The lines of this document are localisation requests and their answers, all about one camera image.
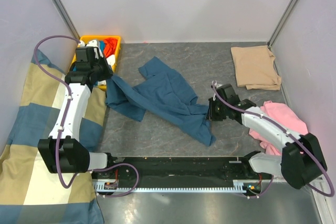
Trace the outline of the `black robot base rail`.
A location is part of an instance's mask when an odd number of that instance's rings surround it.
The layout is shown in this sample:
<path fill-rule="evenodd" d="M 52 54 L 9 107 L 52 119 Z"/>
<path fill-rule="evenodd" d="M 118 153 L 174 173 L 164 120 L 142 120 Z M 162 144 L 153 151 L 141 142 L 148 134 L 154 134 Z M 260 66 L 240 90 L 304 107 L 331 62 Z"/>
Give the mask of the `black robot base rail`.
<path fill-rule="evenodd" d="M 106 172 L 95 172 L 94 178 L 116 178 L 123 183 L 130 183 L 139 173 L 139 183 L 144 186 L 157 184 L 158 180 L 172 186 L 178 181 L 190 180 L 201 183 L 212 179 L 259 180 L 271 179 L 270 174 L 257 173 L 249 166 L 245 157 L 113 157 L 108 154 L 107 166 L 126 163 Z"/>

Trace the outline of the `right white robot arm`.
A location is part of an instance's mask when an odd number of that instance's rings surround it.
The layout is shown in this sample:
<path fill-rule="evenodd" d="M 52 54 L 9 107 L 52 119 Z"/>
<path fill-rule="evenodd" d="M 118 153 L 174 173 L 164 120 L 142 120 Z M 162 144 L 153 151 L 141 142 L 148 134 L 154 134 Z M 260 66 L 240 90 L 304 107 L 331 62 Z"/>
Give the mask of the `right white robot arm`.
<path fill-rule="evenodd" d="M 327 165 L 319 141 L 311 133 L 301 134 L 269 117 L 255 103 L 241 100 L 231 84 L 211 85 L 214 95 L 209 99 L 208 118 L 222 121 L 226 118 L 256 131 L 267 140 L 279 155 L 257 152 L 240 166 L 248 179 L 258 173 L 281 176 L 291 187 L 300 189 L 320 176 L 327 176 Z"/>

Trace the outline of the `dark blue t-shirt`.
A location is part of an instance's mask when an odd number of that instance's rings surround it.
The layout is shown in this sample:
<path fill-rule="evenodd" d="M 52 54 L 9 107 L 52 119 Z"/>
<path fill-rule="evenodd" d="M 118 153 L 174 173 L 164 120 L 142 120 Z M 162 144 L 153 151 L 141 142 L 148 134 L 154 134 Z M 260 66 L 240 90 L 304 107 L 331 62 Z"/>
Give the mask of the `dark blue t-shirt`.
<path fill-rule="evenodd" d="M 145 81 L 133 87 L 116 74 L 107 80 L 109 108 L 138 122 L 151 112 L 206 146 L 215 142 L 206 119 L 208 106 L 197 102 L 197 94 L 179 72 L 153 57 L 139 73 Z"/>

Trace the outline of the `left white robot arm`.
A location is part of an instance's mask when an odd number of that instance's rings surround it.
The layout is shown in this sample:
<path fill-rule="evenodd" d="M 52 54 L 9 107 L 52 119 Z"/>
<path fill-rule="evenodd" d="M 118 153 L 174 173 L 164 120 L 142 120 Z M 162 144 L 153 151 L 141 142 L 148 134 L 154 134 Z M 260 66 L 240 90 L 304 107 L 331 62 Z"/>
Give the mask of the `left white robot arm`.
<path fill-rule="evenodd" d="M 113 71 L 97 40 L 76 49 L 75 70 L 65 76 L 66 95 L 52 131 L 38 142 L 38 150 L 51 173 L 85 173 L 97 169 L 103 178 L 111 178 L 115 165 L 106 153 L 88 151 L 79 139 L 80 124 L 88 100 L 97 82 L 107 80 Z"/>

